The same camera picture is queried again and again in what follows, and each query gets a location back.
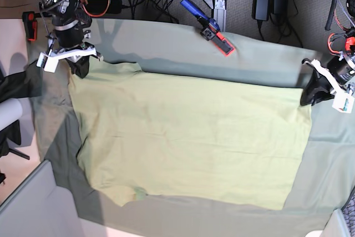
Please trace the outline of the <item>light yellow-green T-shirt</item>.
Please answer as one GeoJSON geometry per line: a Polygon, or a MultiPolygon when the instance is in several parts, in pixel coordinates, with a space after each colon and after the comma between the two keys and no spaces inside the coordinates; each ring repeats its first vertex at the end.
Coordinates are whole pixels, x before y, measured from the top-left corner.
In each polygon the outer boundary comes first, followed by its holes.
{"type": "Polygon", "coordinates": [[[78,165],[120,206],[163,195],[280,210],[312,126],[300,89],[147,73],[133,63],[94,62],[68,89],[78,165]]]}

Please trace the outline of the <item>dark green garment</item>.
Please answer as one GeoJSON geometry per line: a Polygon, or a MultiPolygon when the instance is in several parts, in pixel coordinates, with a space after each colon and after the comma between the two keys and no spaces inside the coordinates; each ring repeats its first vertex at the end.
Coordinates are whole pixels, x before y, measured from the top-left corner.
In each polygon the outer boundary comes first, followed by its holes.
{"type": "Polygon", "coordinates": [[[37,62],[33,62],[24,71],[8,75],[1,80],[1,102],[11,98],[41,96],[42,85],[42,69],[37,67],[37,62]]]}

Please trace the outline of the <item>black power brick left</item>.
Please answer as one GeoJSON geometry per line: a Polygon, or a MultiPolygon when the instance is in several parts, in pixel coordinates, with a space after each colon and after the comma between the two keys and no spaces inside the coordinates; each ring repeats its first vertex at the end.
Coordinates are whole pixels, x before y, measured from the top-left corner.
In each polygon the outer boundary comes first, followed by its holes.
{"type": "Polygon", "coordinates": [[[111,0],[110,5],[107,6],[108,0],[88,0],[85,5],[86,10],[93,14],[99,15],[106,11],[105,14],[119,14],[122,10],[122,0],[111,0]]]}

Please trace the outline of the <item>blue orange clamp left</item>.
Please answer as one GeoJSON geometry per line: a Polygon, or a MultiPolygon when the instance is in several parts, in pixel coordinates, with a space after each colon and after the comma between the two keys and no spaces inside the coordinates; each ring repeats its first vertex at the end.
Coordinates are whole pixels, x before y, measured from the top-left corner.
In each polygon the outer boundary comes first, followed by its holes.
{"type": "Polygon", "coordinates": [[[33,11],[23,12],[22,21],[26,33],[26,39],[28,41],[36,41],[37,40],[37,19],[35,13],[33,11]]]}

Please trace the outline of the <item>blue orange clamp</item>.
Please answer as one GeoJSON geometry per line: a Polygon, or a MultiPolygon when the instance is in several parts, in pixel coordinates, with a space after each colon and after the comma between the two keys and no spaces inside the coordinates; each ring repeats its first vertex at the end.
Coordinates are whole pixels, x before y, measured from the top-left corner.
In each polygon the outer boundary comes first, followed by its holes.
{"type": "Polygon", "coordinates": [[[200,34],[207,41],[212,42],[225,57],[231,55],[235,51],[235,47],[221,34],[220,27],[213,18],[208,17],[190,0],[182,0],[180,4],[202,25],[200,34]]]}
{"type": "Polygon", "coordinates": [[[36,41],[37,40],[37,19],[35,13],[33,11],[23,12],[22,21],[26,33],[26,39],[28,41],[36,41]]]}

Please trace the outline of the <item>white paper roll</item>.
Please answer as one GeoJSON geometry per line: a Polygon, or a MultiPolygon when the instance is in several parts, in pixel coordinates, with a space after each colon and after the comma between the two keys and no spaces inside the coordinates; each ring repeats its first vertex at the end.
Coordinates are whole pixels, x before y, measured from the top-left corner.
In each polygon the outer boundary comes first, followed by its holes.
{"type": "Polygon", "coordinates": [[[13,122],[21,118],[23,107],[18,99],[7,99],[0,105],[0,130],[5,129],[13,122]]]}

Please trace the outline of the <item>blue orange clamp centre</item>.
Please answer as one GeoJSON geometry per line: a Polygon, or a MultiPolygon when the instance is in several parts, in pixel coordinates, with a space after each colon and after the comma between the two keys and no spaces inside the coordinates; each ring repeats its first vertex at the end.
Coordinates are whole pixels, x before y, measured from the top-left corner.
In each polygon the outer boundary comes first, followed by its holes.
{"type": "Polygon", "coordinates": [[[202,25],[200,34],[207,41],[212,42],[225,57],[231,55],[235,51],[235,47],[221,34],[220,27],[213,18],[208,17],[190,0],[182,0],[180,4],[202,25]]]}

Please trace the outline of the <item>white grey bin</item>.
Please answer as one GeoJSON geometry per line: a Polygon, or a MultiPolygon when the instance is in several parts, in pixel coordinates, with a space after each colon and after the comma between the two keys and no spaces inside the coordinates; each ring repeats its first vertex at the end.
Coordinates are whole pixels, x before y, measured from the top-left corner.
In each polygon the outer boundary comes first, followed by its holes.
{"type": "Polygon", "coordinates": [[[45,160],[1,204],[1,236],[84,236],[72,193],[45,160]]]}

